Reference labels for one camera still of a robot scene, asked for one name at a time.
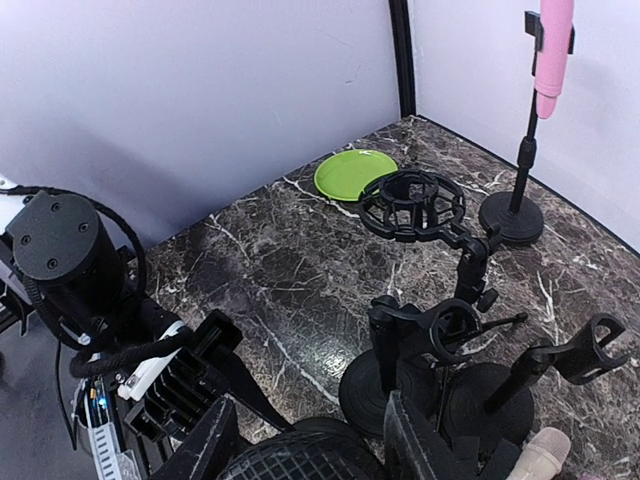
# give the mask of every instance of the microphone holder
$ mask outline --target microphone holder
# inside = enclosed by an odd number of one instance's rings
[[[486,312],[498,298],[494,289],[485,290],[484,276],[500,234],[491,230],[486,239],[472,237],[461,225],[464,213],[462,189],[430,172],[395,172],[374,180],[360,195],[358,214],[376,235],[406,243],[443,240],[462,250],[455,298],[424,312],[412,304],[400,308],[388,295],[371,302],[367,314],[373,349],[347,367],[339,389],[345,418],[365,435],[382,437],[387,400],[396,388],[425,415],[433,413],[439,387],[423,354],[438,366],[465,362],[468,355],[456,355],[462,344],[498,325],[526,319],[520,315],[480,323],[472,306]]]
[[[598,339],[598,329],[608,334]],[[541,338],[511,368],[479,363],[459,371],[448,386],[442,433],[449,440],[480,437],[480,448],[491,452],[501,439],[520,445],[533,425],[535,408],[530,387],[554,367],[574,385],[586,385],[622,366],[627,356],[609,357],[604,347],[625,328],[611,315],[597,314],[564,345]]]
[[[537,52],[542,49],[544,31],[540,23],[540,15],[525,12],[525,31],[535,37],[535,54],[532,75],[535,76]],[[575,35],[571,36],[569,53],[573,53]],[[520,143],[518,151],[518,174],[512,192],[498,192],[488,196],[480,206],[478,218],[485,230],[500,225],[502,240],[506,245],[526,246],[538,241],[544,229],[544,216],[540,207],[530,198],[525,197],[529,170],[533,168],[536,158],[537,142],[535,138],[538,126],[536,112],[536,91],[533,91],[529,125],[527,134]]]

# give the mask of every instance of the black mesh object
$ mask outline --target black mesh object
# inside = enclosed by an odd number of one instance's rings
[[[332,433],[293,432],[259,443],[219,480],[383,480],[378,459],[361,443]]]

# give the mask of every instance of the marble surface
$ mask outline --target marble surface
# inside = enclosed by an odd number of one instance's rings
[[[403,168],[432,170],[464,189],[466,225],[476,234],[487,194],[509,189],[515,171],[455,135],[407,118],[345,148],[391,155]],[[514,144],[514,155],[517,144]],[[151,289],[190,325],[213,308],[244,332],[238,349],[267,396],[290,421],[341,416],[344,369],[370,348],[366,309],[389,293],[423,308],[452,295],[459,254],[441,242],[399,244],[369,233],[349,206],[320,197],[319,161],[210,215],[152,250]],[[528,249],[502,247],[490,260],[500,298],[484,320],[528,311],[527,325],[495,331],[467,348],[475,361],[510,365],[536,338],[568,340],[593,314],[608,312],[627,332],[612,349],[631,359],[576,387],[548,372],[534,387],[537,422],[573,440],[563,479],[584,473],[640,479],[640,260],[603,229],[542,187],[528,195],[547,226]],[[273,431],[241,411],[252,441]]]

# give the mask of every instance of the gray surface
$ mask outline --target gray surface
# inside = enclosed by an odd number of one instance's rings
[[[81,449],[71,449],[56,403],[53,335],[39,320],[31,322],[25,337],[19,333],[16,324],[0,335],[5,364],[0,377],[0,478],[96,478],[93,460]],[[61,361],[67,401],[78,383],[68,374],[69,353],[63,351]]]
[[[487,193],[509,188],[514,172],[474,146],[409,118],[350,147],[374,148],[402,167],[448,175],[464,187],[467,225]],[[342,372],[370,348],[365,311],[390,293],[428,307],[452,294],[458,254],[442,243],[403,245],[365,231],[357,217],[320,198],[311,164],[205,218],[150,254],[151,293],[197,325],[212,308],[235,319],[245,334],[239,354],[273,404],[291,421],[340,416]],[[534,339],[570,338],[594,313],[618,316],[629,328],[616,351],[632,360],[586,387],[555,372],[535,387],[540,426],[573,439],[561,478],[583,473],[640,478],[640,261],[602,229],[536,185],[529,194],[547,225],[540,242],[501,249],[488,281],[501,297],[485,319],[517,311],[528,325],[502,330],[470,346],[476,360],[510,364]],[[242,415],[251,440],[272,431]]]

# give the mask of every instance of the pink microphone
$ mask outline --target pink microphone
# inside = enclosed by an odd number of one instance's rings
[[[573,29],[574,0],[541,0],[542,49],[536,60],[536,111],[549,118],[562,93]]]

